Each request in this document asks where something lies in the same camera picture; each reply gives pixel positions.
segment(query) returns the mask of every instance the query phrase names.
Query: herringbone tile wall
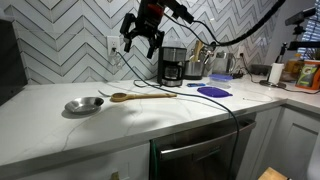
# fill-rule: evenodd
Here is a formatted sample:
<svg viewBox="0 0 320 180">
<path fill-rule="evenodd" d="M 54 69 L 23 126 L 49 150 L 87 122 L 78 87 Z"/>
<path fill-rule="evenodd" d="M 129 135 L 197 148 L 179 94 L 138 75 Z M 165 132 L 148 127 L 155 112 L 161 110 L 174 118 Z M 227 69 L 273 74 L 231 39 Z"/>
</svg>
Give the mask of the herringbone tile wall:
<svg viewBox="0 0 320 180">
<path fill-rule="evenodd" d="M 29 84 L 73 83 L 136 79 L 127 66 L 107 56 L 106 36 L 120 36 L 125 13 L 137 13 L 139 0 L 1 0 L 0 10 L 16 30 Z M 205 21 L 220 41 L 246 32 L 271 8 L 275 0 L 178 0 L 195 19 Z M 250 63 L 263 63 L 276 16 L 245 41 L 217 51 L 236 53 L 246 47 Z M 179 39 L 190 51 L 196 38 L 167 18 L 159 28 L 166 40 Z M 213 39 L 203 26 L 191 25 L 203 40 Z M 148 43 L 136 38 L 124 57 L 144 78 L 157 72 L 157 54 L 147 59 Z"/>
</svg>

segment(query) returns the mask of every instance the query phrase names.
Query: dishwasher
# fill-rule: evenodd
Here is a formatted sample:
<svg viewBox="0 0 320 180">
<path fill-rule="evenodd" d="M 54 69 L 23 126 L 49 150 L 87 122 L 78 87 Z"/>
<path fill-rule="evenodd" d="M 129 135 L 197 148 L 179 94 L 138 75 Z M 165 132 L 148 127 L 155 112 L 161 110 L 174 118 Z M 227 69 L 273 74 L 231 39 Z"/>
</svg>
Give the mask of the dishwasher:
<svg viewBox="0 0 320 180">
<path fill-rule="evenodd" d="M 251 130 L 256 126 L 255 113 L 237 119 L 240 133 L 231 179 L 236 179 Z M 227 179 L 236 133 L 234 119 L 227 119 L 151 140 L 149 179 Z"/>
</svg>

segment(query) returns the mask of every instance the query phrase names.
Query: white countertop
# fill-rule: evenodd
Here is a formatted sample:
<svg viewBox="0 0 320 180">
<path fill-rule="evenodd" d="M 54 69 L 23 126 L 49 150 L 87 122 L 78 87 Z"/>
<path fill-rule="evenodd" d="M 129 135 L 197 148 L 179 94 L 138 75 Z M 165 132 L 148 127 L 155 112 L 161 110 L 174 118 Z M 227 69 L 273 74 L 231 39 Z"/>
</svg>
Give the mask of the white countertop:
<svg viewBox="0 0 320 180">
<path fill-rule="evenodd" d="M 168 89 L 200 95 L 197 88 L 185 86 L 188 82 L 192 81 L 184 81 L 180 88 Z M 232 80 L 230 84 L 227 91 L 233 96 L 212 99 L 236 114 L 283 104 L 320 114 L 320 94 L 268 88 L 250 82 L 249 77 Z M 288 89 L 304 90 L 292 84 Z M 28 85 L 0 107 L 0 165 L 10 167 L 13 163 L 17 166 L 29 160 L 43 161 L 42 157 L 50 159 L 54 165 L 59 158 L 68 161 L 119 149 L 230 117 L 221 107 L 200 98 L 178 96 L 113 103 L 98 90 L 110 95 L 116 92 L 162 93 L 152 87 L 135 87 L 132 81 Z M 65 112 L 65 104 L 78 97 L 102 97 L 105 102 L 100 111 L 88 116 Z"/>
</svg>

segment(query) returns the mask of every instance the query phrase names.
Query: small silver bowl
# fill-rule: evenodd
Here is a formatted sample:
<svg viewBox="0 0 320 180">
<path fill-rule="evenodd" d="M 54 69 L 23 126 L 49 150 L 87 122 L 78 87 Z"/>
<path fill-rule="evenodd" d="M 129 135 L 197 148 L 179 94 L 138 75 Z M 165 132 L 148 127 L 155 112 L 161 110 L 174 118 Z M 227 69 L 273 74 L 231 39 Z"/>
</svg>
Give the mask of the small silver bowl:
<svg viewBox="0 0 320 180">
<path fill-rule="evenodd" d="M 77 98 L 67 103 L 64 108 L 72 114 L 85 115 L 96 112 L 103 102 L 103 99 L 98 97 Z"/>
</svg>

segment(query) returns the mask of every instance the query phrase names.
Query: coffee maker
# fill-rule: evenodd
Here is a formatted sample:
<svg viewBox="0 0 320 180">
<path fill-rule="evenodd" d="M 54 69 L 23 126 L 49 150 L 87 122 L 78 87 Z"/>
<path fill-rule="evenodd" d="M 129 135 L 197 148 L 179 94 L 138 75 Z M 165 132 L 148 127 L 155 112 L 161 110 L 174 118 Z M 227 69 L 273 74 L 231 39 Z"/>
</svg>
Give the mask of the coffee maker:
<svg viewBox="0 0 320 180">
<path fill-rule="evenodd" d="M 160 85 L 177 87 L 182 85 L 187 49 L 160 47 L 158 59 L 158 78 Z"/>
</svg>

